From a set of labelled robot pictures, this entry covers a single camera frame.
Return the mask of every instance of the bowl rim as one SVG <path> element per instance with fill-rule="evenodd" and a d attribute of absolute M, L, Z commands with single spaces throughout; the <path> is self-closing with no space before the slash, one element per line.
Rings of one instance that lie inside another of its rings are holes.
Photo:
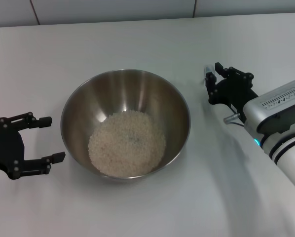
<path fill-rule="evenodd" d="M 162 80 L 164 80 L 166 83 L 168 83 L 171 87 L 173 87 L 173 89 L 180 95 L 180 97 L 182 98 L 186 108 L 187 108 L 187 113 L 188 113 L 188 122 L 189 122 L 189 128 L 188 128 L 188 134 L 186 136 L 186 139 L 184 141 L 184 144 L 182 145 L 181 149 L 179 150 L 179 152 L 177 153 L 177 155 L 170 161 L 168 162 L 166 165 L 154 170 L 154 171 L 151 171 L 147 174 L 143 174 L 143 175 L 139 175 L 139 176 L 132 176 L 132 177 L 116 177 L 116 176 L 110 176 L 110 175 L 107 175 L 107 174 L 103 174 L 103 173 L 100 173 L 100 174 L 96 174 L 94 172 L 92 172 L 91 170 L 87 169 L 83 164 L 81 164 L 77 159 L 75 159 L 75 157 L 71 154 L 69 148 L 68 148 L 68 145 L 66 144 L 65 140 L 64 140 L 64 136 L 63 136 L 63 115 L 64 115 L 64 111 L 66 110 L 66 107 L 68 105 L 68 103 L 70 102 L 70 100 L 73 98 L 73 96 L 77 93 L 77 91 L 82 87 L 84 86 L 85 84 L 87 84 L 89 81 L 91 80 L 94 80 L 96 78 L 98 78 L 99 76 L 101 75 L 104 75 L 104 74 L 107 74 L 107 73 L 111 73 L 111 72 L 118 72 L 118 71 L 138 71 L 138 72 L 143 72 L 143 73 L 147 73 L 147 74 L 152 74 Z M 100 176 L 100 177 L 104 177 L 104 178 L 108 178 L 108 179 L 112 179 L 112 180 L 133 180 L 133 179 L 137 179 L 137 178 L 141 178 L 141 177 L 147 177 L 151 174 L 154 174 L 162 169 L 164 169 L 165 167 L 167 167 L 169 164 L 171 164 L 174 160 L 176 160 L 176 158 L 181 154 L 183 148 L 186 146 L 186 143 L 188 141 L 188 138 L 189 138 L 189 135 L 190 135 L 190 130 L 191 130 L 191 116 L 190 116 L 190 110 L 189 110 L 189 106 L 185 100 L 185 98 L 183 97 L 183 95 L 180 93 L 180 91 L 171 83 L 169 82 L 168 80 L 166 80 L 165 78 L 155 74 L 155 73 L 151 73 L 151 72 L 148 72 L 148 71 L 144 71 L 144 70 L 140 70 L 140 69 L 117 69 L 117 70 L 110 70 L 110 71 L 107 71 L 107 72 L 103 72 L 103 73 L 100 73 L 88 80 L 86 80 L 85 82 L 83 82 L 80 86 L 78 86 L 74 91 L 73 93 L 69 96 L 68 100 L 66 101 L 64 107 L 63 107 L 63 110 L 62 110 L 62 113 L 61 113 L 61 121 L 60 121 L 60 130 L 61 130 L 61 137 L 62 137 L 62 141 L 65 145 L 65 148 L 67 149 L 68 153 L 70 154 L 70 156 L 76 160 L 76 162 L 78 164 L 80 164 L 83 168 L 87 169 L 88 171 L 92 172 L 93 174 L 97 175 L 97 176 Z"/>

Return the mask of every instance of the wall tile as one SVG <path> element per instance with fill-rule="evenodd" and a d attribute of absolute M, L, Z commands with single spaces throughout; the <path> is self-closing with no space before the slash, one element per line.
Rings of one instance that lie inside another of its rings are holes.
<path fill-rule="evenodd" d="M 192 17 L 194 0 L 33 0 L 41 24 Z"/>
<path fill-rule="evenodd" d="M 195 16 L 295 12 L 295 0 L 197 0 Z"/>
<path fill-rule="evenodd" d="M 0 0 L 0 27 L 37 25 L 29 0 Z"/>

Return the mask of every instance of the white rice grains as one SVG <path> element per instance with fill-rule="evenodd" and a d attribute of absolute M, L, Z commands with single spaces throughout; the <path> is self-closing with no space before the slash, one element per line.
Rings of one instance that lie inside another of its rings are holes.
<path fill-rule="evenodd" d="M 92 164 L 114 177 L 149 173 L 161 161 L 165 136 L 152 118 L 141 112 L 124 111 L 103 121 L 89 139 Z"/>

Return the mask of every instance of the metal bowl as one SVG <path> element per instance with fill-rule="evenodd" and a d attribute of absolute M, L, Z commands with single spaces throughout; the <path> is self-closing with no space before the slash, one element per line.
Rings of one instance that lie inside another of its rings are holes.
<path fill-rule="evenodd" d="M 160 164 L 170 164 L 181 152 L 190 131 L 190 114 L 179 91 L 164 78 L 140 70 L 117 70 L 95 76 L 68 99 L 61 117 L 63 142 L 72 157 L 93 173 L 113 179 L 96 169 L 88 155 L 88 142 L 96 126 L 109 115 L 126 110 L 147 113 L 163 129 L 166 148 Z"/>

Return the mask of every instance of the table surface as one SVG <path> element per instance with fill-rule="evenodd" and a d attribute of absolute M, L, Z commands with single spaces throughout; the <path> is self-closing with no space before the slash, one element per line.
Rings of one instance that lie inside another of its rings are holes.
<path fill-rule="evenodd" d="M 0 237 L 295 237 L 295 187 L 232 112 L 209 105 L 206 64 L 255 75 L 261 95 L 295 79 L 295 14 L 0 28 L 0 117 L 52 116 L 21 132 L 25 159 L 66 151 L 60 117 L 87 79 L 141 69 L 185 97 L 191 132 L 181 157 L 141 181 L 116 184 L 67 153 L 49 175 L 0 171 Z"/>

